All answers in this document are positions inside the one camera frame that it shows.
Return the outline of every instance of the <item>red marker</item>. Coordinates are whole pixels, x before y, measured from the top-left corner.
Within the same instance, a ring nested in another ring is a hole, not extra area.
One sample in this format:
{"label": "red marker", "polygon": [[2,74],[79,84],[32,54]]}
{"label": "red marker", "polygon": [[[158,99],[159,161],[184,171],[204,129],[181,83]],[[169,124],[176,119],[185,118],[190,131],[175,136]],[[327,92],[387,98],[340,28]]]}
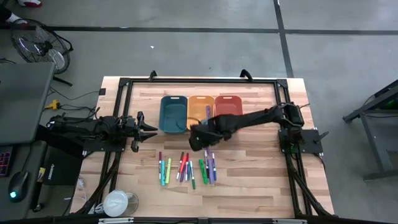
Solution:
{"label": "red marker", "polygon": [[187,153],[187,161],[185,162],[185,166],[187,167],[187,171],[185,173],[185,181],[188,180],[188,173],[189,173],[189,153]]}
{"label": "red marker", "polygon": [[159,152],[159,180],[162,180],[162,152]]}
{"label": "red marker", "polygon": [[182,159],[184,158],[184,152],[181,152],[181,157],[180,157],[180,166],[177,169],[177,180],[180,177],[180,169],[181,169],[181,165],[182,165]]}
{"label": "red marker", "polygon": [[187,161],[187,156],[188,156],[188,153],[182,159],[182,165],[181,165],[181,168],[180,168],[180,174],[181,174],[180,182],[182,182],[184,180],[185,162]]}

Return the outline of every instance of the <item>desk fan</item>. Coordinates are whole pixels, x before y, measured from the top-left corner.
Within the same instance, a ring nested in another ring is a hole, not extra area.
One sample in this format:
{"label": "desk fan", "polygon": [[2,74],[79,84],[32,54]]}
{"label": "desk fan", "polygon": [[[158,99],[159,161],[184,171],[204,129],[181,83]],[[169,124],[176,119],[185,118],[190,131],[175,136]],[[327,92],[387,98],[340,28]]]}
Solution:
{"label": "desk fan", "polygon": [[[39,21],[18,19],[13,22],[11,42],[26,62],[53,62],[55,74],[61,74],[69,67],[72,44]],[[72,86],[71,83],[57,77],[53,79]]]}

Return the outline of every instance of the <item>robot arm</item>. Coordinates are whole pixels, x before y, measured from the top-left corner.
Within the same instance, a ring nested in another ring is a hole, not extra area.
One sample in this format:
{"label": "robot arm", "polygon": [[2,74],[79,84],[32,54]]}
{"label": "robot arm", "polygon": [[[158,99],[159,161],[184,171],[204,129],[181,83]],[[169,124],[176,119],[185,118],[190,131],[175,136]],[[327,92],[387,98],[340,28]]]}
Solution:
{"label": "robot arm", "polygon": [[243,115],[219,115],[208,120],[208,124],[191,126],[189,143],[194,151],[212,146],[221,139],[225,141],[232,137],[237,130],[249,126],[266,123],[279,123],[285,128],[296,131],[304,125],[300,107],[291,103],[281,103],[269,109]]}

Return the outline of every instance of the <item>plastic bin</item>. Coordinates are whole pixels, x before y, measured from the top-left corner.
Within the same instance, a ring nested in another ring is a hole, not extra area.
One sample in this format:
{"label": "plastic bin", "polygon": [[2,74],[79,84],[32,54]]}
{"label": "plastic bin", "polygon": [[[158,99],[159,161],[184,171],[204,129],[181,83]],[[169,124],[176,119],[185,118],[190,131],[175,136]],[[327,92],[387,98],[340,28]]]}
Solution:
{"label": "plastic bin", "polygon": [[212,96],[191,96],[188,99],[188,120],[187,128],[199,121],[207,119],[206,106],[210,106],[210,117],[213,117],[214,98]]}
{"label": "plastic bin", "polygon": [[182,134],[187,126],[185,96],[165,96],[160,102],[159,128],[166,134]]}
{"label": "plastic bin", "polygon": [[215,115],[242,115],[242,99],[238,96],[217,96],[215,100]]}

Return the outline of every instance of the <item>orange bin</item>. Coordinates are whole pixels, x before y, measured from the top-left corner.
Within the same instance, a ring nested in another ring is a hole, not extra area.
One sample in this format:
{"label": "orange bin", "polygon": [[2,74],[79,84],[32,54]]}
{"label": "orange bin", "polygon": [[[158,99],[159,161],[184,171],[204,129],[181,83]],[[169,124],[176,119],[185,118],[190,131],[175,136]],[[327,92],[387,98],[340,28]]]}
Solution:
{"label": "orange bin", "polygon": [[190,129],[191,125],[198,124],[197,120],[207,119],[206,106],[210,106],[210,117],[213,117],[214,98],[212,96],[191,96],[188,98],[188,129]]}
{"label": "orange bin", "polygon": [[215,107],[215,116],[221,114],[243,114],[242,99],[238,96],[217,96]]}

